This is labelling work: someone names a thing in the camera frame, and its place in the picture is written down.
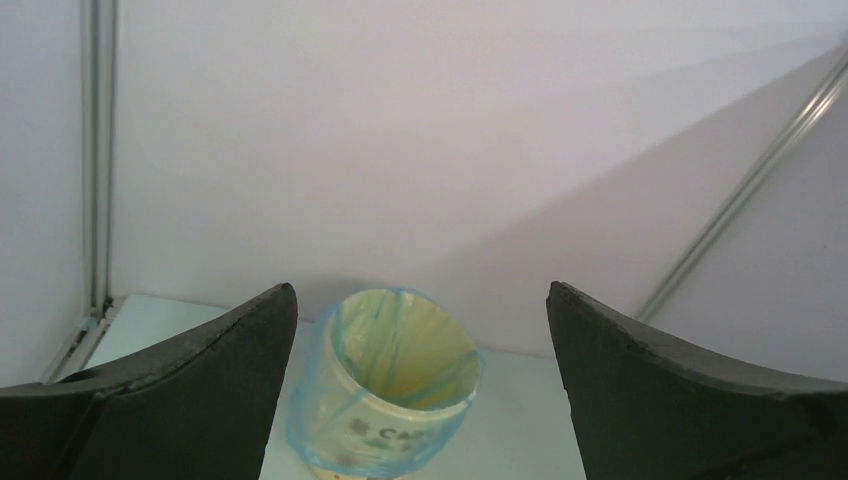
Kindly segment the left corner frame post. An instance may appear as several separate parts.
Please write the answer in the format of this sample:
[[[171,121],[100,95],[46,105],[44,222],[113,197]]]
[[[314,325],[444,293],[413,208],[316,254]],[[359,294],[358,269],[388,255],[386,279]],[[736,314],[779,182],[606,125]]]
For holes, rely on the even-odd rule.
[[[118,1],[82,1],[81,138],[83,310],[39,378],[54,383],[83,370],[105,336],[114,303],[110,292],[113,152]]]

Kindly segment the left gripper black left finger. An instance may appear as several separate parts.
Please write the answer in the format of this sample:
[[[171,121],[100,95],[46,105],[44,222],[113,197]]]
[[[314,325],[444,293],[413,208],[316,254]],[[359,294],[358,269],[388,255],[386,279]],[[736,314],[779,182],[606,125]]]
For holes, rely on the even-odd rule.
[[[3,388],[2,477],[257,478],[297,320],[283,283],[133,354]]]

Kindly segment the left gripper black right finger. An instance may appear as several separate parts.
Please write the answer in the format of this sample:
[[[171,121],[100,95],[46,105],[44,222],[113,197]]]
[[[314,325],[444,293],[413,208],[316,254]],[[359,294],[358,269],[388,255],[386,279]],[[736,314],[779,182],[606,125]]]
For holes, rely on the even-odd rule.
[[[555,281],[547,318],[590,479],[843,479],[847,386],[737,360]]]

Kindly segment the corner frame post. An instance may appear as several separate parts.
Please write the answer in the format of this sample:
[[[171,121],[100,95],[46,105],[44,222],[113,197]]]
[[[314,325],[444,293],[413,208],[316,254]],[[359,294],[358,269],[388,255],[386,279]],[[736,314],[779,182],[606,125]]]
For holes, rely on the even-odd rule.
[[[806,103],[791,117],[733,191],[637,309],[635,318],[651,323],[662,307],[695,270],[735,218],[762,187],[771,172],[822,120],[847,88],[847,52],[842,51]]]
[[[114,303],[110,292],[113,152],[118,1],[82,1],[81,138],[83,310],[39,378],[54,383],[83,370],[105,336]]]

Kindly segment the right corner frame post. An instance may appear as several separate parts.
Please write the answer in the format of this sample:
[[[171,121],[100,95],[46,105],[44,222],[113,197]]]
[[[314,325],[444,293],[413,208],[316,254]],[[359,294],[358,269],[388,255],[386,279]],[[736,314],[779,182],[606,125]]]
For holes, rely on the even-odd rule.
[[[695,270],[735,218],[762,187],[771,172],[822,120],[847,88],[847,52],[842,51],[806,103],[791,117],[733,191],[637,309],[635,318],[651,323],[662,307]]]

